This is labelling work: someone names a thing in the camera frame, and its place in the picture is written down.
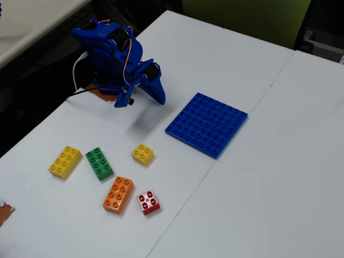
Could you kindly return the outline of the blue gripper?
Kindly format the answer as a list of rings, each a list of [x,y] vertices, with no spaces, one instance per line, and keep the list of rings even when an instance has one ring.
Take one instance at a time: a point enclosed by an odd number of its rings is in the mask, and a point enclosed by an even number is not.
[[[166,94],[162,87],[160,66],[153,59],[140,61],[136,68],[128,75],[130,82],[136,79],[144,78],[141,82],[141,88],[156,102],[164,105],[166,102]]]

